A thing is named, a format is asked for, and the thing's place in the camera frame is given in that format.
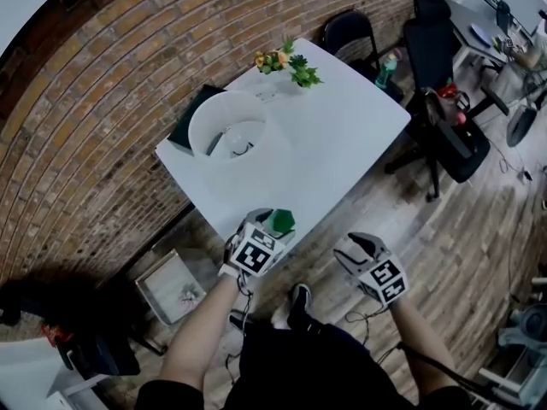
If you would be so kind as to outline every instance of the potted plant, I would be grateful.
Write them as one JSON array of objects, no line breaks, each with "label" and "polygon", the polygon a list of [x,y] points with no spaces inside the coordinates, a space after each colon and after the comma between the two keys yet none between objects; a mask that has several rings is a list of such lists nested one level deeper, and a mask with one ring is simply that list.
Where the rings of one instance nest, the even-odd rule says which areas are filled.
[{"label": "potted plant", "polygon": [[291,53],[294,53],[294,41],[288,39],[280,50],[272,50],[268,53],[257,51],[255,64],[258,71],[263,74],[281,72],[290,67],[294,70],[294,73],[291,73],[291,81],[300,88],[311,88],[313,85],[323,83],[317,76],[317,68],[308,67],[308,60],[302,55],[289,58]]},{"label": "potted plant", "polygon": [[272,50],[268,53],[256,52],[255,64],[258,71],[264,74],[279,72],[287,67],[289,55],[294,52],[294,41],[287,39],[281,50]]},{"label": "potted plant", "polygon": [[323,83],[317,76],[317,68],[308,67],[308,60],[302,55],[292,56],[289,65],[294,70],[294,73],[291,73],[291,80],[299,87],[311,88],[312,85]]}]

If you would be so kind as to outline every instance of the cable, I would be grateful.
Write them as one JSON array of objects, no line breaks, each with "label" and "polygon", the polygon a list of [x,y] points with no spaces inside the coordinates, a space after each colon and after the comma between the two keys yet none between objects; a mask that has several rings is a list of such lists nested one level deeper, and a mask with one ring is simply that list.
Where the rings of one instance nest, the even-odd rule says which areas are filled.
[{"label": "cable", "polygon": [[399,343],[396,344],[393,348],[389,348],[387,351],[385,351],[385,352],[380,356],[380,358],[378,358],[378,361],[377,361],[378,366],[382,366],[382,363],[385,361],[385,359],[386,359],[387,357],[389,357],[390,354],[391,354],[395,349],[397,349],[398,346],[399,346]]},{"label": "cable", "polygon": [[518,170],[516,168],[514,168],[510,163],[509,161],[507,161],[507,158],[505,157],[505,155],[503,154],[503,152],[497,147],[497,145],[492,141],[490,140],[488,137],[486,137],[486,139],[488,141],[490,141],[490,143],[492,144],[492,146],[494,146],[494,148],[499,152],[499,155],[502,157],[502,159],[499,161],[499,168],[500,170],[502,171],[502,173],[507,173],[509,171],[509,169],[511,170],[514,170],[515,172],[517,173],[522,173],[522,171],[524,170],[524,168],[522,170]]},{"label": "cable", "polygon": [[[367,330],[365,332],[365,338],[363,339],[362,345],[365,346],[367,344],[368,338],[370,337],[370,324],[368,323],[368,320],[371,318],[375,318],[376,316],[380,316],[382,313],[385,313],[388,310],[387,307],[380,307],[378,310],[376,310],[374,313],[371,314],[363,314],[356,310],[350,310],[348,313],[345,314],[344,320],[348,324],[355,324],[355,322],[362,322],[365,321],[365,324],[367,324]],[[350,319],[350,316],[354,314],[357,316],[357,319]]]},{"label": "cable", "polygon": [[[253,301],[253,296],[255,295],[252,291],[249,290],[249,287],[247,285],[247,276],[243,272],[243,269],[239,269],[239,276],[238,276],[238,290],[239,293],[241,293],[243,296],[247,298],[247,303],[245,304],[245,308],[243,309],[243,324],[241,326],[241,332],[245,336],[245,324],[247,323],[247,318],[249,317],[249,311],[250,311],[250,305]],[[230,361],[232,359],[236,360],[241,356],[241,351],[239,351],[237,354],[228,354],[226,356],[226,360],[224,361],[224,367],[228,371],[228,374],[230,375],[230,379],[232,381],[232,385],[236,383],[236,379],[232,374],[232,371],[230,371]]]},{"label": "cable", "polygon": [[521,160],[522,170],[526,170],[526,163],[524,162],[524,158],[522,158],[521,151],[519,150],[517,146],[515,146],[515,150],[516,150],[516,154],[519,156],[519,159]]},{"label": "cable", "polygon": [[504,399],[500,398],[498,395],[496,395],[492,390],[488,389],[487,387],[477,384],[474,381],[471,381],[470,379],[467,379],[465,377],[462,377],[461,375],[455,373],[442,363],[427,357],[426,355],[416,351],[415,349],[412,349],[410,346],[404,344],[403,342],[400,342],[397,346],[397,349],[402,349],[404,353],[420,359],[424,362],[426,362],[428,365],[433,366],[437,369],[439,369],[442,373],[445,375],[448,375],[450,378],[455,380],[457,383],[459,383],[464,389],[467,389],[470,392],[475,393],[476,395],[480,395],[484,397],[485,399],[495,402],[496,404],[499,404],[502,407],[508,408],[509,410],[522,410],[523,407],[517,406],[511,402],[507,402]]}]

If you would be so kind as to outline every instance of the small plate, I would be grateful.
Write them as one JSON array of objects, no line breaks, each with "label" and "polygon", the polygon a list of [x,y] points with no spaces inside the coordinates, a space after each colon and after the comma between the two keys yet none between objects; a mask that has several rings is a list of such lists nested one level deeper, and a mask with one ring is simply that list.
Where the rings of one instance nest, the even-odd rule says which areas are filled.
[{"label": "small plate", "polygon": [[484,45],[487,45],[488,47],[492,47],[494,43],[492,42],[492,38],[488,33],[486,33],[482,27],[477,26],[474,23],[471,23],[471,26],[469,26],[469,29],[471,32],[473,32],[474,36],[477,37],[477,39],[483,43]]}]

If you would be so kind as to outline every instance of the brick wall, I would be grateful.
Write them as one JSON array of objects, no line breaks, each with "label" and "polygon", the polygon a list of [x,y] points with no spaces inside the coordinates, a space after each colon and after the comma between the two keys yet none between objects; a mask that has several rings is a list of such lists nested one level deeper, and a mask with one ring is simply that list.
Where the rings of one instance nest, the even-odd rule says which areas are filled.
[{"label": "brick wall", "polygon": [[48,4],[0,61],[0,283],[107,278],[178,213],[187,199],[153,151],[203,83],[344,9],[365,11],[379,49],[411,13],[410,0]]}]

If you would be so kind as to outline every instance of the white table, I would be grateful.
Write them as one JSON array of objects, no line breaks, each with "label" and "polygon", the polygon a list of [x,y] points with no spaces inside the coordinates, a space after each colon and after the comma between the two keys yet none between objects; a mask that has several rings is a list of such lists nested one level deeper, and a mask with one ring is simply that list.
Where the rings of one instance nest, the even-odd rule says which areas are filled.
[{"label": "white table", "polygon": [[496,23],[487,20],[483,15],[472,9],[466,8],[452,0],[445,1],[450,6],[450,11],[452,13],[450,21],[452,21],[452,25],[454,26],[454,34],[462,44],[462,47],[458,50],[452,62],[454,71],[461,66],[463,60],[469,54],[482,56],[499,64],[504,64],[507,61],[507,56],[498,52],[494,47],[484,45],[475,37],[469,27],[474,23],[475,25],[480,26],[482,30],[491,37],[499,36],[501,38],[506,38],[507,35],[503,33],[503,30],[500,29]]},{"label": "white table", "polygon": [[[298,39],[295,47],[296,54],[318,67],[325,83],[306,94],[284,95],[266,103],[291,143],[291,169],[283,190],[246,208],[240,201],[235,204],[211,192],[198,160],[179,146],[164,139],[156,148],[180,188],[224,239],[252,209],[290,209],[297,232],[284,254],[336,206],[410,120],[382,90],[323,49],[305,39]],[[227,89],[253,91],[265,77],[253,67]]]}]

